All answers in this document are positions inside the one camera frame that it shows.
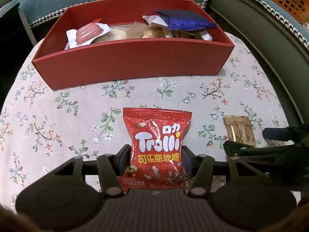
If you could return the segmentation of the red Trolli gummy packet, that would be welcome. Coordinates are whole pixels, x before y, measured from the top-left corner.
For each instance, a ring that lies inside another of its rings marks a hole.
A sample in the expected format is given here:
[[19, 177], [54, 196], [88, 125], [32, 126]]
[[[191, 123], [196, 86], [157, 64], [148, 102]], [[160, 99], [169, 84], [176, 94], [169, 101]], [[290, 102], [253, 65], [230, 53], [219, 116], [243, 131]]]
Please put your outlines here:
[[181, 148], [191, 118], [187, 111], [124, 108], [132, 139], [130, 163], [119, 178], [124, 191], [185, 188]]

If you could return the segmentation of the pink sausages white pack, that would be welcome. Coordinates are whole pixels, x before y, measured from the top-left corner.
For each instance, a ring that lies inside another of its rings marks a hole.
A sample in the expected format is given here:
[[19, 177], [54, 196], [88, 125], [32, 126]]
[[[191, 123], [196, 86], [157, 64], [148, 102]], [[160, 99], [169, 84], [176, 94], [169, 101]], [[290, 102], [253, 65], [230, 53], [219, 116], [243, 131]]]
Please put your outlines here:
[[68, 42], [65, 45], [65, 50], [87, 46], [95, 39], [108, 34], [111, 30], [108, 24], [94, 22], [88, 23], [79, 29], [70, 29], [66, 31]]

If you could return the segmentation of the clear rice cracker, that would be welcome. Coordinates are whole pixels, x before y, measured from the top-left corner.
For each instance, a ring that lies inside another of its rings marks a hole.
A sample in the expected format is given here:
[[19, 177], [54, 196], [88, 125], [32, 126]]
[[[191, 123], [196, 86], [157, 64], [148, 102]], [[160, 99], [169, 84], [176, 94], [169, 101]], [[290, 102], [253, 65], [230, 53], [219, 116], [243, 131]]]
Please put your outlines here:
[[91, 42], [91, 44], [104, 43], [116, 40], [125, 40], [127, 39], [127, 32], [128, 30], [131, 29], [131, 27], [132, 24], [111, 26], [110, 32], [102, 35], [101, 37], [97, 37]]

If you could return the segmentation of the clear bag yellow snacks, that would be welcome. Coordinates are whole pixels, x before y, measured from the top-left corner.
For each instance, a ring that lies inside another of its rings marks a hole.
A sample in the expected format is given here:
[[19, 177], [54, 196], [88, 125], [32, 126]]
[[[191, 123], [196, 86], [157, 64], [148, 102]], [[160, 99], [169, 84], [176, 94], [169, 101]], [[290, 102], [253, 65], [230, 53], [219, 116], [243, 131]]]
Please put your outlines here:
[[166, 27], [150, 26], [135, 21], [128, 28], [126, 32], [127, 39], [173, 38], [171, 31]]

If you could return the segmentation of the blue foil snack packet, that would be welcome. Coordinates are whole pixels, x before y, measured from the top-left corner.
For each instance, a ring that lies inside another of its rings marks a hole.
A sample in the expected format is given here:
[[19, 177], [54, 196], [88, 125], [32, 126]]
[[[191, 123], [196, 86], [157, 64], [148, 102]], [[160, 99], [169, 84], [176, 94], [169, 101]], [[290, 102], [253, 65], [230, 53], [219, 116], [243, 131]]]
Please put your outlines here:
[[155, 12], [164, 20], [170, 30], [195, 31], [217, 27], [216, 23], [210, 22], [191, 10], [157, 9]]

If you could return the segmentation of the small gold brown packet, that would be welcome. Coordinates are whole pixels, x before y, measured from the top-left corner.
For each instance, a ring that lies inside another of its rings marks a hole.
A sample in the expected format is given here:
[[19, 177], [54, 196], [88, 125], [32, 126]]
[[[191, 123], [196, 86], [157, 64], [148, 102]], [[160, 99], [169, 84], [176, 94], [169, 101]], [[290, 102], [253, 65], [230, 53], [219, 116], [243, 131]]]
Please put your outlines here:
[[248, 117], [226, 115], [224, 123], [228, 140], [256, 147], [253, 128]]

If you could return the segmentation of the dark green sofa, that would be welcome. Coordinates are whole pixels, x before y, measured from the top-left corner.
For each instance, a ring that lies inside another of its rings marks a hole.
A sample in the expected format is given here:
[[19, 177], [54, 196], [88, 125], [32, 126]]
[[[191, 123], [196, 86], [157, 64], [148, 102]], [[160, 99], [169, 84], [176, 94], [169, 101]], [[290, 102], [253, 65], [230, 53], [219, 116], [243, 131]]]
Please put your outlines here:
[[[208, 0], [206, 7], [226, 31], [249, 44], [270, 76], [291, 125], [308, 123], [308, 48], [263, 6], [253, 0]], [[20, 4], [12, 0], [1, 6], [1, 25], [17, 30], [23, 47], [12, 55], [1, 87], [7, 93], [21, 63], [36, 40], [51, 29], [58, 18], [30, 27]]]

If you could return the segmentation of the floral white tablecloth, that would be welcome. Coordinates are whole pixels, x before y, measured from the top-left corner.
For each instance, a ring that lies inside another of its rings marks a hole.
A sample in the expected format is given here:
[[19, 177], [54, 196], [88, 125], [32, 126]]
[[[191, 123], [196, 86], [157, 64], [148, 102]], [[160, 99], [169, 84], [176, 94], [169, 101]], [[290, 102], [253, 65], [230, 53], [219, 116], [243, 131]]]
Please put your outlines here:
[[22, 65], [1, 111], [1, 204], [14, 208], [19, 193], [72, 157], [115, 154], [130, 137], [124, 107], [192, 113], [184, 144], [195, 154], [225, 159], [226, 115], [249, 118], [258, 147], [266, 127], [288, 120], [273, 83], [242, 40], [217, 76], [118, 80], [53, 91], [32, 64]]

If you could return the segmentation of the red cardboard box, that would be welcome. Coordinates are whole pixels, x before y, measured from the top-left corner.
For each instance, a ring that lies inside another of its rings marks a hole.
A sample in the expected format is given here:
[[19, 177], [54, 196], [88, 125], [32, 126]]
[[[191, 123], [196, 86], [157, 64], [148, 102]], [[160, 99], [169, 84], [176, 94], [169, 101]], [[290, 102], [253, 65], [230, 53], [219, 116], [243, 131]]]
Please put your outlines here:
[[126, 39], [66, 49], [66, 31], [99, 20], [110, 26], [141, 21], [157, 9], [208, 14], [192, 0], [99, 0], [69, 7], [46, 35], [33, 65], [48, 86], [67, 87], [132, 78], [217, 75], [234, 49], [219, 28], [211, 41], [179, 38]]

